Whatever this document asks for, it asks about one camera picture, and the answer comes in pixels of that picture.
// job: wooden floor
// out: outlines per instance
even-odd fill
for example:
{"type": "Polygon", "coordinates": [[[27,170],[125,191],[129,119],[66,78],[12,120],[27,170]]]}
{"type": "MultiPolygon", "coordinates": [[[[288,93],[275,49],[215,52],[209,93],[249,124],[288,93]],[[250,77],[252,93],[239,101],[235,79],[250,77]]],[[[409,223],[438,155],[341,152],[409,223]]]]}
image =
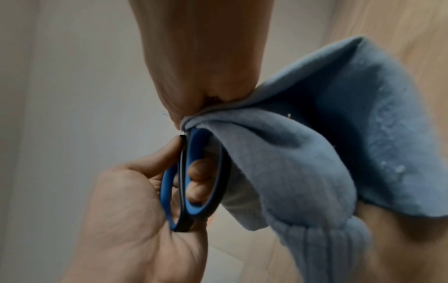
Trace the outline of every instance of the wooden floor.
{"type": "MultiPolygon", "coordinates": [[[[397,56],[414,76],[448,156],[448,0],[339,0],[327,43],[360,34],[397,56]]],[[[446,220],[409,219],[364,204],[357,213],[373,231],[375,246],[355,282],[448,282],[446,220]]],[[[300,276],[278,239],[265,231],[252,242],[240,282],[292,283],[300,276]]]]}

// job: blue scissors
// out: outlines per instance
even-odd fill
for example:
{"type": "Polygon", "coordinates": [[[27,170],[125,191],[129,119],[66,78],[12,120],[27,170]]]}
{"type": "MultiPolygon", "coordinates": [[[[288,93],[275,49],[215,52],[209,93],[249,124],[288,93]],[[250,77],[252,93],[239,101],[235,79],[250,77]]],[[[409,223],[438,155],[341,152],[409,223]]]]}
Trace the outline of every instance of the blue scissors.
{"type": "Polygon", "coordinates": [[[207,146],[212,133],[207,129],[193,128],[187,136],[181,135],[182,152],[179,162],[169,168],[163,174],[160,189],[160,202],[165,210],[166,218],[172,231],[188,232],[195,220],[206,220],[217,209],[223,199],[227,183],[229,181],[231,159],[224,146],[219,144],[218,172],[208,200],[204,203],[191,203],[186,198],[186,188],[191,182],[187,174],[188,167],[195,160],[204,158],[204,148],[207,146]],[[179,178],[180,214],[177,222],[171,213],[171,192],[175,175],[179,178]]]}

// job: white wall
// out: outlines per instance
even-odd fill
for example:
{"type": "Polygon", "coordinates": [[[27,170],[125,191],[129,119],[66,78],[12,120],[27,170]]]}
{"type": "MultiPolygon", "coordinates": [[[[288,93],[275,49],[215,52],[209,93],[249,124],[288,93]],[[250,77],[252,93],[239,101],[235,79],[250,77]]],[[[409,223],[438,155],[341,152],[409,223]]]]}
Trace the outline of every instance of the white wall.
{"type": "Polygon", "coordinates": [[[36,16],[36,1],[0,1],[0,255],[19,151],[36,16]]]}
{"type": "MultiPolygon", "coordinates": [[[[262,78],[318,48],[334,0],[278,0],[262,78]]],[[[1,283],[57,282],[99,170],[176,134],[127,1],[42,0],[1,283]]]]}

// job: scissors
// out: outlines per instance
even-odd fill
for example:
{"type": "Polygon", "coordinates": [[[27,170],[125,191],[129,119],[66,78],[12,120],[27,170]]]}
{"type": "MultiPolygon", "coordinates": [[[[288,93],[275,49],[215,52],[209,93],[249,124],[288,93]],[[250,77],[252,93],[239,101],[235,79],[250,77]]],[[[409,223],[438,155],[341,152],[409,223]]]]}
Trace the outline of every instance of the scissors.
{"type": "Polygon", "coordinates": [[[165,210],[166,218],[172,231],[188,232],[196,220],[206,220],[217,209],[223,199],[229,181],[231,159],[224,146],[219,143],[218,172],[213,190],[204,203],[191,203],[186,197],[186,188],[191,182],[187,174],[188,167],[194,161],[204,158],[204,148],[207,146],[212,133],[207,129],[193,128],[187,136],[181,135],[182,152],[177,164],[163,174],[160,189],[160,202],[165,210]],[[171,193],[175,175],[179,178],[180,214],[177,222],[171,213],[171,193]]]}

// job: light blue cloth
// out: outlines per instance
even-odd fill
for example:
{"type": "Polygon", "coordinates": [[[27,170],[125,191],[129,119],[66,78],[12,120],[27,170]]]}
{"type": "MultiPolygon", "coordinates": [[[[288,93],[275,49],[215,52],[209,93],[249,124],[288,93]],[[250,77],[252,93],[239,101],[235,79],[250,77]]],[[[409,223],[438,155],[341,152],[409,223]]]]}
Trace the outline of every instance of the light blue cloth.
{"type": "Polygon", "coordinates": [[[365,38],[299,60],[244,101],[185,118],[182,128],[192,127],[212,131],[236,165],[224,206],[247,229],[270,225],[307,283],[347,282],[368,247],[357,199],[448,214],[448,172],[419,94],[365,38]]]}

